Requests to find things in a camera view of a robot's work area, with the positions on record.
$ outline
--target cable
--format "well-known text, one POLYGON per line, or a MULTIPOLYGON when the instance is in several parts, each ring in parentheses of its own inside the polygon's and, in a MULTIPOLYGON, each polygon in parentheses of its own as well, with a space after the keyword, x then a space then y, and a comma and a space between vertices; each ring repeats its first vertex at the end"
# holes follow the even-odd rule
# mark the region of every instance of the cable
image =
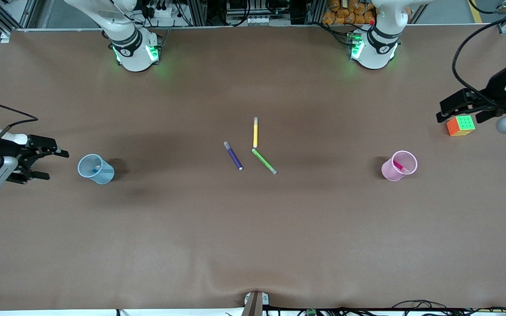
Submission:
POLYGON ((489 12, 489 11, 485 11, 485 10, 482 10, 480 8, 478 8, 476 6, 476 4, 474 4, 474 2, 472 0, 468 0, 468 2, 470 3, 470 6, 472 6, 472 8, 476 9, 477 12, 480 12, 480 13, 483 13, 483 14, 496 14, 496 12, 489 12))
POLYGON ((229 25, 229 24, 228 24, 228 22, 225 20, 225 18, 224 18, 224 17, 222 16, 222 14, 221 14, 221 13, 222 13, 222 11, 223 11, 223 10, 222 10, 222 8, 221 8, 223 1, 224 1, 224 0, 220 0, 220 1, 218 2, 218 9, 217 9, 217 11, 218 11, 218 12, 217 12, 217 13, 218 13, 218 18, 219 18, 220 22, 221 22, 223 25, 228 26, 228 25, 229 25))
POLYGON ((13 126, 17 126, 18 124, 24 124, 24 123, 28 123, 28 122, 36 122, 38 121, 38 118, 36 116, 33 116, 33 115, 30 115, 28 113, 25 113, 25 112, 22 112, 20 110, 15 110, 14 108, 9 108, 8 106, 4 106, 2 104, 0 104, 0 108, 4 108, 5 110, 9 110, 11 112, 15 112, 15 113, 19 113, 19 114, 22 114, 24 116, 28 116, 30 119, 28 120, 21 120, 21 121, 16 121, 16 122, 13 122, 12 124, 9 124, 8 126, 6 126, 6 128, 4 128, 2 131, 1 131, 1 134, 0 134, 0 139, 2 138, 2 136, 4 136, 4 134, 6 134, 13 126))
POLYGON ((123 10, 121 10, 121 9, 120 9, 120 7, 119 7, 119 6, 117 6, 117 5, 114 3, 114 1, 113 1, 113 0, 109 0, 109 1, 111 2, 111 4, 112 4, 113 6, 115 6, 115 8, 117 8, 117 9, 120 11, 120 12, 121 12, 121 13, 122 13, 122 14, 123 14, 123 15, 124 15, 124 16, 125 16, 128 20, 134 21, 134 19, 133 19, 133 18, 129 18, 129 17, 128 17, 128 15, 126 15, 126 13, 124 13, 124 11, 123 11, 123 10))
POLYGON ((399 303, 395 304, 394 306, 392 306, 392 308, 396 308, 397 306, 400 306, 401 304, 405 304, 405 303, 419 303, 419 305, 415 306, 414 308, 419 308, 424 303, 429 304, 429 308, 432 308, 432 304, 441 306, 443 308, 447 308, 446 305, 444 305, 444 304, 440 304, 440 303, 432 302, 432 301, 428 301, 428 300, 408 300, 408 301, 403 301, 403 302, 399 302, 399 303))
POLYGON ((182 8, 181 3, 179 2, 179 0, 173 0, 173 3, 177 7, 177 10, 179 10, 179 13, 181 14, 181 17, 183 18, 183 20, 185 22, 187 22, 188 26, 193 26, 193 24, 188 20, 187 16, 185 16, 183 8, 182 8))
POLYGON ((138 25, 141 25, 141 26, 146 27, 146 21, 145 21, 145 20, 143 21, 143 20, 140 20, 140 19, 138 19, 138 18, 135 18, 135 16, 136 16, 136 14, 135 14, 134 12, 130 12, 130 16, 129 16, 128 18, 131 18, 131 19, 132 19, 132 21, 136 21, 136 22, 134 22, 135 24, 138 24, 138 25))
POLYGON ((460 44, 460 46, 458 46, 458 49, 456 50, 456 53, 454 54, 454 58, 452 59, 452 74, 454 74, 454 77, 456 78, 456 80, 458 80, 458 82, 460 82, 466 88, 472 90, 477 96, 486 100, 486 102, 488 102, 492 106, 497 106, 497 104, 493 100, 491 100, 490 98, 485 96, 482 92, 480 92, 476 88, 472 87, 468 82, 464 81, 460 77, 460 75, 458 75, 458 72, 456 71, 456 61, 458 60, 458 56, 460 56, 460 52, 462 51, 462 48, 464 48, 464 45, 466 45, 466 43, 468 43, 474 36, 476 36, 477 34, 480 34, 480 32, 483 32, 484 30, 487 30, 488 28, 490 28, 492 26, 495 26, 497 24, 501 24, 503 22, 506 22, 506 18, 502 18, 501 20, 498 20, 498 21, 492 22, 490 24, 487 24, 485 26, 482 26, 481 28, 479 28, 478 30, 476 30, 475 32, 470 34, 470 36, 468 36, 462 42, 462 44, 460 44))
POLYGON ((289 4, 289 7, 282 10, 282 11, 279 11, 278 9, 276 8, 271 8, 269 6, 269 0, 265 0, 265 8, 267 10, 269 10, 269 12, 271 12, 272 14, 286 14, 286 13, 289 13, 290 12, 290 4, 289 4))
POLYGON ((506 312, 506 307, 492 306, 490 308, 478 308, 476 310, 472 310, 468 314, 464 313, 464 316, 470 316, 470 315, 475 314, 476 312, 479 312, 484 309, 488 309, 488 310, 500 309, 500 310, 504 310, 506 312))
MULTIPOLYGON (((317 25, 321 28, 323 28, 324 30, 328 31, 328 32, 332 32, 333 34, 337 34, 337 35, 342 35, 342 36, 346 36, 348 32, 339 32, 339 31, 336 31, 336 30, 332 30, 331 29, 331 26, 329 25, 325 25, 325 24, 322 24, 320 22, 309 22, 308 25, 317 25)), ((364 31, 364 32, 368 32, 368 30, 365 30, 363 28, 361 28, 360 26, 356 25, 356 24, 351 24, 351 23, 345 23, 345 25, 351 25, 353 26, 354 28, 356 29, 359 29, 361 31, 364 31)))
POLYGON ((332 30, 328 25, 325 25, 325 24, 322 24, 322 23, 319 23, 319 22, 310 22, 308 23, 309 24, 314 24, 314 25, 317 25, 319 27, 321 27, 322 29, 326 30, 327 32, 331 33, 331 35, 333 36, 333 38, 335 38, 335 40, 337 40, 337 42, 339 42, 339 44, 343 45, 343 46, 348 46, 348 44, 346 42, 344 42, 339 36, 347 36, 347 33, 345 32, 338 32, 338 31, 335 31, 335 30, 332 30))
POLYGON ((249 13, 251 12, 251 2, 249 0, 244 0, 246 2, 245 6, 243 6, 243 18, 241 18, 241 21, 238 24, 235 24, 233 27, 240 26, 247 20, 249 17, 249 13))
POLYGON ((161 41, 161 48, 163 48, 163 46, 165 46, 165 44, 167 43, 167 37, 169 37, 170 32, 171 32, 171 26, 169 26, 169 28, 167 28, 167 33, 165 33, 165 37, 161 41))

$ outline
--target pink marker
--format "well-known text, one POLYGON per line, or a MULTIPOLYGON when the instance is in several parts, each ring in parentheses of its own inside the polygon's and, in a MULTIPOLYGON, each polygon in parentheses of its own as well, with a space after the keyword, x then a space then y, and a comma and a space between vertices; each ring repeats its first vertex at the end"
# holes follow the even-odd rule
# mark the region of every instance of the pink marker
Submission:
POLYGON ((396 162, 395 160, 394 160, 394 166, 396 168, 398 168, 399 170, 401 170, 401 172, 403 172, 403 173, 409 172, 409 170, 407 170, 407 168, 405 168, 404 166, 402 166, 399 162, 396 162))
POLYGON ((390 181, 401 180, 417 170, 417 159, 409 151, 400 150, 382 165, 382 174, 390 181))

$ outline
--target green led light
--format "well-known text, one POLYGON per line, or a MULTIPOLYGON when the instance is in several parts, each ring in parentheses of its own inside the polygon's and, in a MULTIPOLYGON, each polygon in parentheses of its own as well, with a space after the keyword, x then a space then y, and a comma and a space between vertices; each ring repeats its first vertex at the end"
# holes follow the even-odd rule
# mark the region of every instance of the green led light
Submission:
POLYGON ((152 61, 156 61, 158 58, 157 48, 153 46, 152 47, 146 46, 146 50, 148 52, 149 59, 151 59, 152 61))
POLYGON ((364 41, 360 40, 357 45, 353 47, 353 53, 351 54, 352 58, 358 58, 360 57, 360 52, 362 52, 362 49, 364 48, 364 41))
POLYGON ((114 46, 112 47, 112 51, 114 52, 114 54, 116 55, 116 60, 118 62, 120 62, 120 57, 118 56, 118 52, 116 51, 116 48, 114 48, 114 46))

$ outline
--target metal bracket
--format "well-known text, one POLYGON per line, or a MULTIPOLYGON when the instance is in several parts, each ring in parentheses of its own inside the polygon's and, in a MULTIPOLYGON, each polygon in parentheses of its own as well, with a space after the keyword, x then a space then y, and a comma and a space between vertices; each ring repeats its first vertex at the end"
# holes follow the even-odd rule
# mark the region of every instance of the metal bracket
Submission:
POLYGON ((2 33, 0 35, 0 39, 1 39, 1 41, 0 41, 1 44, 8 44, 8 42, 9 42, 9 35, 5 34, 5 33, 2 33))
POLYGON ((250 292, 245 296, 245 308, 241 316, 263 316, 263 305, 269 304, 269 295, 263 292, 250 292))
POLYGON ((499 24, 497 27, 499 28, 500 34, 506 34, 506 28, 501 27, 501 24, 499 24))

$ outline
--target black cable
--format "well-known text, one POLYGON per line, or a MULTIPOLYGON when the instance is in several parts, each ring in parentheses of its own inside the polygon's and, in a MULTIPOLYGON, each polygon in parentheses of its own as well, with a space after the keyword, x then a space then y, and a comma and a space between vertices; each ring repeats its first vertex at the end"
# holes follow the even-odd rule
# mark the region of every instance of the black cable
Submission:
POLYGON ((485 11, 485 10, 482 10, 480 8, 478 8, 476 6, 476 4, 474 4, 474 2, 472 0, 468 0, 468 2, 470 3, 470 6, 472 6, 474 9, 476 9, 477 12, 480 12, 480 13, 483 13, 483 14, 495 14, 496 12, 489 12, 489 11, 485 11))
POLYGON ((325 24, 321 24, 319 22, 310 22, 308 24, 315 24, 315 25, 318 25, 319 27, 321 27, 322 29, 326 30, 327 32, 329 32, 333 38, 335 38, 335 40, 337 40, 337 42, 339 42, 339 44, 343 45, 343 46, 347 46, 347 43, 344 42, 343 40, 341 40, 341 38, 339 38, 339 36, 347 36, 347 33, 343 33, 343 32, 338 32, 338 31, 334 31, 332 30, 328 25, 325 25, 325 24))
POLYGON ((249 0, 244 1, 246 2, 246 4, 245 7, 243 8, 243 18, 241 18, 241 21, 238 24, 235 24, 233 27, 240 26, 249 17, 249 13, 251 12, 251 2, 249 2, 249 0))
POLYGON ((403 302, 399 302, 399 303, 395 304, 394 306, 392 306, 392 308, 396 308, 397 306, 400 306, 401 304, 405 304, 405 303, 419 303, 419 305, 415 306, 414 308, 419 308, 424 303, 429 304, 429 308, 432 308, 432 304, 441 306, 442 308, 447 308, 446 305, 444 305, 444 304, 440 304, 440 303, 432 302, 432 301, 428 301, 428 300, 408 300, 408 301, 403 301, 403 302))
POLYGON ((222 6, 222 3, 223 3, 223 2, 224 2, 224 0, 220 0, 220 1, 218 2, 218 9, 217 9, 217 11, 218 11, 218 12, 217 12, 217 13, 218 13, 218 18, 219 18, 220 22, 221 22, 223 25, 228 26, 229 24, 226 22, 225 18, 224 18, 224 17, 222 16, 222 14, 221 14, 221 13, 223 12, 223 10, 222 10, 222 8, 221 8, 221 6, 222 6))
POLYGON ((28 123, 28 122, 36 122, 38 121, 38 118, 36 116, 33 116, 33 115, 30 115, 28 113, 25 113, 25 112, 22 112, 20 110, 15 110, 14 108, 9 108, 8 106, 4 106, 2 104, 0 104, 0 108, 4 108, 5 110, 9 110, 11 112, 15 112, 15 113, 19 113, 19 114, 22 114, 24 116, 28 116, 30 119, 28 120, 20 120, 20 121, 16 121, 16 122, 13 122, 12 124, 9 124, 6 126, 6 128, 4 128, 2 131, 1 131, 1 134, 0 134, 0 139, 2 138, 2 136, 4 134, 6 134, 6 132, 8 132, 13 126, 17 126, 18 124, 24 124, 24 123, 28 123))
POLYGON ((275 8, 271 8, 269 6, 269 0, 265 0, 265 8, 267 10, 269 10, 269 12, 271 12, 272 14, 286 14, 286 13, 289 13, 290 12, 290 5, 288 8, 282 10, 282 11, 279 11, 278 9, 275 9, 275 8))
POLYGON ((185 16, 185 14, 183 12, 183 7, 181 6, 181 3, 179 2, 179 0, 174 0, 173 3, 177 7, 177 10, 179 10, 181 17, 183 18, 183 21, 185 21, 188 24, 188 26, 193 26, 193 24, 188 20, 187 16, 185 16))
POLYGON ((350 26, 353 26, 354 28, 358 29, 358 30, 361 30, 361 31, 364 31, 364 32, 368 32, 368 30, 372 29, 368 29, 368 30, 365 30, 363 28, 361 28, 360 26, 358 26, 357 24, 353 24, 353 23, 345 23, 345 25, 350 25, 350 26))
POLYGON ((123 11, 123 10, 121 10, 121 9, 120 9, 120 8, 119 8, 119 7, 118 7, 118 6, 114 3, 114 1, 113 1, 113 0, 109 0, 109 1, 111 2, 111 4, 112 4, 113 6, 115 6, 115 8, 117 8, 117 9, 120 11, 120 12, 122 13, 122 15, 124 15, 124 16, 125 16, 128 20, 134 21, 134 19, 133 19, 133 18, 130 18, 128 15, 126 15, 126 13, 124 13, 124 11, 123 11))
POLYGON ((460 46, 458 46, 458 49, 456 50, 456 53, 454 54, 454 58, 452 59, 452 74, 454 74, 454 77, 456 78, 456 80, 458 80, 458 82, 460 82, 466 88, 472 90, 477 96, 479 96, 480 98, 486 100, 486 102, 488 102, 492 106, 497 106, 497 103, 494 102, 493 100, 491 100, 490 98, 488 98, 487 96, 485 96, 482 92, 480 92, 476 88, 472 87, 468 82, 464 81, 460 77, 460 75, 458 75, 458 72, 456 71, 456 61, 458 60, 458 56, 460 55, 460 52, 462 51, 462 48, 464 48, 464 45, 466 45, 466 43, 468 43, 474 36, 476 36, 480 32, 483 32, 484 30, 487 30, 488 28, 490 28, 492 26, 495 26, 497 24, 501 24, 503 22, 506 22, 506 18, 502 18, 501 20, 498 20, 498 21, 492 22, 490 24, 487 24, 485 26, 482 26, 481 28, 479 28, 478 30, 476 30, 475 32, 473 32, 472 34, 470 34, 470 36, 468 36, 462 42, 462 44, 460 44, 460 46))
POLYGON ((165 36, 161 40, 161 46, 160 48, 165 47, 165 44, 167 44, 167 38, 169 37, 169 33, 171 32, 171 27, 167 28, 167 32, 165 32, 165 36))

